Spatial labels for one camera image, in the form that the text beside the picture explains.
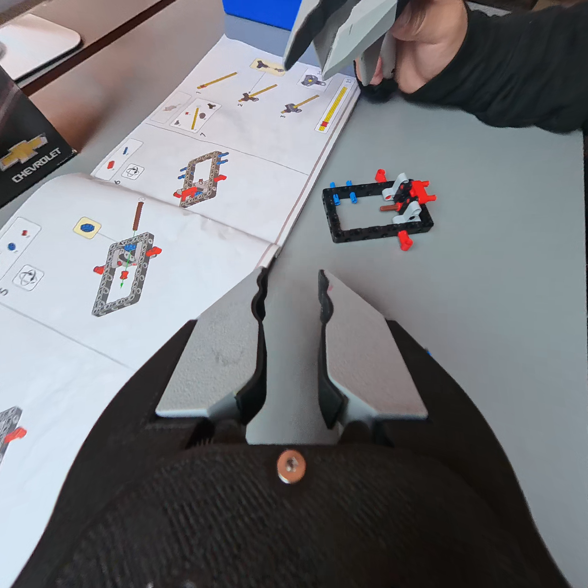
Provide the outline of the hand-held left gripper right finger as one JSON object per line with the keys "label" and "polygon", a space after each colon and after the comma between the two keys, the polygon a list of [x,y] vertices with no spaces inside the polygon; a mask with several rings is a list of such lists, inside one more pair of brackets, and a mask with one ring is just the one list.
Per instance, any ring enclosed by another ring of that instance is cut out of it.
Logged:
{"label": "hand-held left gripper right finger", "polygon": [[385,317],[323,269],[318,298],[318,401],[327,428],[426,420],[428,410]]}

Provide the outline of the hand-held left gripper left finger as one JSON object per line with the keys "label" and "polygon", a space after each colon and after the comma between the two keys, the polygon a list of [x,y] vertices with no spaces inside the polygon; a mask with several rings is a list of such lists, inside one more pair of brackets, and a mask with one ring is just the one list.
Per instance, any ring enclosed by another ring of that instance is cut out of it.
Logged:
{"label": "hand-held left gripper left finger", "polygon": [[254,269],[198,317],[156,407],[159,417],[246,426],[259,413],[266,399],[267,286],[268,269]]}

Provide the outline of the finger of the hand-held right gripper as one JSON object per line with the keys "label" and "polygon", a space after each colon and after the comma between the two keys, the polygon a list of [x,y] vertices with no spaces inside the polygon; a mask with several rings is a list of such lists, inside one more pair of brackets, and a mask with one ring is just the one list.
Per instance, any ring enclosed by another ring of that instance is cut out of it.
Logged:
{"label": "finger of the hand-held right gripper", "polygon": [[343,1],[302,1],[283,55],[283,67],[290,70],[325,27]]}
{"label": "finger of the hand-held right gripper", "polygon": [[357,44],[373,30],[386,32],[396,20],[398,1],[346,1],[317,35],[322,78],[352,65]]}

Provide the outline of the black lego frame assembly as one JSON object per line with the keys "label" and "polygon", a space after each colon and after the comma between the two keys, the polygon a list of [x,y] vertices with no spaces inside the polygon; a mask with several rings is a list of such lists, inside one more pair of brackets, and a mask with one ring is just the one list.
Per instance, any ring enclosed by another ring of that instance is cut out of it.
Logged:
{"label": "black lego frame assembly", "polygon": [[[337,244],[375,239],[398,239],[402,251],[413,246],[413,235],[427,233],[434,226],[428,209],[437,201],[437,195],[430,192],[430,181],[414,179],[402,172],[395,178],[388,178],[384,168],[376,170],[372,183],[353,182],[357,204],[349,199],[346,182],[339,187],[341,204],[335,206],[331,190],[322,190],[322,203],[332,241]],[[357,219],[346,226],[343,213],[367,210],[378,202],[378,208],[371,219]]]}

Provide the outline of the black lego set box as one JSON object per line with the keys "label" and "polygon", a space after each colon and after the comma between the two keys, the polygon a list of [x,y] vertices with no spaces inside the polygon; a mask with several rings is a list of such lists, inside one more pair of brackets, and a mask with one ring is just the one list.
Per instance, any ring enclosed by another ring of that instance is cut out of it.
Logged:
{"label": "black lego set box", "polygon": [[77,154],[1,69],[1,207]]}

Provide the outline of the person's right hand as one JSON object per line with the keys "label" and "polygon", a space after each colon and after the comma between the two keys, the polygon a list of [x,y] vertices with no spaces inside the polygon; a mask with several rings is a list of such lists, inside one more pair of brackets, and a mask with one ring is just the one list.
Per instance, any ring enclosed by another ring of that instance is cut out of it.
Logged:
{"label": "person's right hand", "polygon": [[409,1],[390,29],[396,39],[394,78],[414,93],[451,63],[467,33],[464,1]]}

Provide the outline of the blue plastic bin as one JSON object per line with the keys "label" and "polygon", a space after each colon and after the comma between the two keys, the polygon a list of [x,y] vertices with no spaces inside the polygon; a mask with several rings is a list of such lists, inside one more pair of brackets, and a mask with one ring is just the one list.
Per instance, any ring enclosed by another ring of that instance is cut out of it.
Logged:
{"label": "blue plastic bin", "polygon": [[226,14],[290,31],[302,1],[222,1]]}

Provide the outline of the white instruction booklet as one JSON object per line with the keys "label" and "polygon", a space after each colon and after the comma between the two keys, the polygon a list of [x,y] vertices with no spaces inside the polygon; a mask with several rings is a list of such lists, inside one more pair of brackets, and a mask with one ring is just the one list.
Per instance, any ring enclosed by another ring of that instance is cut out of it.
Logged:
{"label": "white instruction booklet", "polygon": [[1,486],[66,476],[123,384],[283,246],[358,97],[353,77],[223,36],[89,175],[1,229]]}

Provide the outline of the silver stand base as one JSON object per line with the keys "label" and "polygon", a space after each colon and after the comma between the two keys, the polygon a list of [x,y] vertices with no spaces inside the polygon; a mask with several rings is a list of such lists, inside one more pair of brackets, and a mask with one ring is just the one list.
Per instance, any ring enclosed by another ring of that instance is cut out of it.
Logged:
{"label": "silver stand base", "polygon": [[28,13],[1,26],[1,68],[18,81],[81,44],[76,31]]}

